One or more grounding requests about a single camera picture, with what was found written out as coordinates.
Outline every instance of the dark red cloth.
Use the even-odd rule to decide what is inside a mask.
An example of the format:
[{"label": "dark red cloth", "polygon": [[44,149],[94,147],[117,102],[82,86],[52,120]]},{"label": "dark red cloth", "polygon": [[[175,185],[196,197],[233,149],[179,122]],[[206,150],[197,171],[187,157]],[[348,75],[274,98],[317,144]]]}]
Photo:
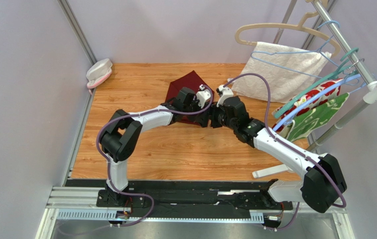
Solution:
[{"label": "dark red cloth", "polygon": [[[191,90],[193,90],[194,92],[198,92],[199,86],[201,84],[206,85],[206,83],[202,80],[202,78],[200,78],[200,76],[197,75],[197,73],[195,71],[192,71],[192,72],[188,73],[187,75],[179,78],[178,80],[172,81],[169,84],[168,94],[166,95],[166,101],[168,101],[169,99],[171,99],[173,97],[176,97],[178,92],[183,87],[187,87],[187,88],[190,88]],[[196,124],[196,123],[190,122],[186,118],[183,118],[180,122]]]}]

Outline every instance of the white wall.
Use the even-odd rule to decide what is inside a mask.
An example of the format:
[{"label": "white wall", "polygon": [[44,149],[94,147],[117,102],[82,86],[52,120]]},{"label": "white wall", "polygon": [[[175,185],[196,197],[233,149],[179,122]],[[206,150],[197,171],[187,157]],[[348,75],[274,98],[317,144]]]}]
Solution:
[{"label": "white wall", "polygon": [[90,63],[56,0],[0,0],[0,238],[34,238],[64,176]]},{"label": "white wall", "polygon": [[[359,47],[359,56],[366,59],[366,65],[377,79],[377,3],[373,0],[338,1],[331,15],[340,22],[351,47]],[[328,67],[322,75],[332,70],[333,67]],[[337,118],[365,93],[366,89],[362,89],[351,95]],[[330,152],[340,162],[348,185],[345,195],[356,237],[377,238],[377,103],[365,109],[320,150]]]},{"label": "white wall", "polygon": [[[281,22],[290,0],[69,0],[99,59],[115,63],[247,62],[252,47],[239,45],[246,24]],[[313,6],[300,0],[297,24]],[[257,29],[242,39],[272,42],[277,29]],[[305,33],[287,30],[280,44],[300,47]]]}]

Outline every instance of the patterned fabric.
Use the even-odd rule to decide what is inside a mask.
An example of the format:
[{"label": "patterned fabric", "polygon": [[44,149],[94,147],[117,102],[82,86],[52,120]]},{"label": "patterned fabric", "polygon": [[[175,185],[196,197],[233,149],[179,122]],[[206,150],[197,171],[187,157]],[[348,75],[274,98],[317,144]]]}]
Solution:
[{"label": "patterned fabric", "polygon": [[291,142],[306,138],[313,130],[326,125],[348,98],[349,93],[342,94],[311,111],[295,117],[292,120],[292,124],[287,125],[283,130],[285,131],[284,133],[288,130],[285,138]]},{"label": "patterned fabric", "polygon": [[[293,110],[295,110],[297,107],[299,107],[301,104],[305,103],[308,99],[312,98],[314,95],[320,93],[321,91],[323,91],[324,89],[332,86],[333,84],[341,81],[343,78],[340,78],[340,79],[337,79],[337,80],[332,80],[332,81],[326,81],[326,82],[323,82],[321,84],[319,84],[317,87],[315,87],[313,90],[309,91],[308,93],[306,93],[304,96],[302,96],[298,101],[296,101],[293,105],[293,107],[289,110],[287,110],[281,117],[280,119],[278,120],[278,122],[280,120],[282,120],[284,117],[286,117],[289,113],[291,113]],[[340,93],[340,87],[337,87],[335,88],[334,90],[332,91],[329,91],[328,93],[324,94],[323,96],[319,97],[318,99],[314,100],[313,102],[311,102],[308,106],[306,106],[305,108],[303,108],[301,111],[299,111],[296,116],[300,116],[306,112],[308,112],[309,110],[317,107],[317,106],[320,106],[326,102],[328,102],[329,100],[332,100],[334,99],[335,97],[339,96],[339,93]],[[277,108],[276,110],[274,110],[272,112],[272,115],[274,115],[278,110],[280,110],[282,107],[279,107]]]}]

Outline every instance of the robotic arm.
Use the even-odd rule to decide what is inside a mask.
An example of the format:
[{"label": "robotic arm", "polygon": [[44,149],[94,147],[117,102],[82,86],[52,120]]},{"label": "robotic arm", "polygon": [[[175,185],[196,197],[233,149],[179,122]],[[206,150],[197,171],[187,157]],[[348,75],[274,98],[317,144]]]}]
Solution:
[{"label": "robotic arm", "polygon": [[[156,107],[154,110],[157,112],[143,115],[145,112],[116,111],[111,120],[128,114],[134,116],[109,125],[100,135],[102,150],[111,160],[110,178],[113,184],[119,190],[127,187],[126,160],[134,151],[140,133],[173,124],[189,113],[204,109],[203,112],[188,115],[187,118],[201,127],[207,127],[210,120],[210,126],[213,128],[225,126],[232,129],[238,140],[269,153],[300,176],[301,181],[273,182],[268,193],[276,202],[306,202],[314,210],[326,212],[338,199],[339,194],[320,168],[328,173],[341,193],[345,192],[347,186],[335,157],[330,154],[317,155],[308,152],[267,129],[263,122],[250,118],[244,103],[239,97],[234,96],[228,87],[219,86],[217,92],[220,99],[218,102],[210,102],[211,105],[207,109],[205,102],[211,98],[208,91],[201,88],[195,93],[183,88],[175,99]],[[119,128],[125,129],[124,134],[118,132]]]}]

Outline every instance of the wooden tabletop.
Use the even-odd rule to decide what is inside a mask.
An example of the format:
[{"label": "wooden tabletop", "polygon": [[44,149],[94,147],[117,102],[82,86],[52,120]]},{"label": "wooden tabletop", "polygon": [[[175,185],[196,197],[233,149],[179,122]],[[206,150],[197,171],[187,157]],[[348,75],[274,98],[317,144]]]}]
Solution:
[{"label": "wooden tabletop", "polygon": [[[100,128],[112,114],[123,109],[139,112],[164,102],[169,83],[195,70],[212,88],[240,74],[244,64],[114,64],[113,73],[95,93],[79,147],[72,178],[106,178],[106,160],[97,152]],[[250,117],[263,120],[266,102],[240,97]],[[281,106],[271,104],[271,111]],[[269,114],[269,124],[275,119]],[[307,141],[297,145],[306,148]],[[128,159],[129,179],[251,181],[252,172],[281,163],[269,154],[237,140],[233,131],[175,123],[143,132]],[[261,180],[298,180],[281,173]]]}]

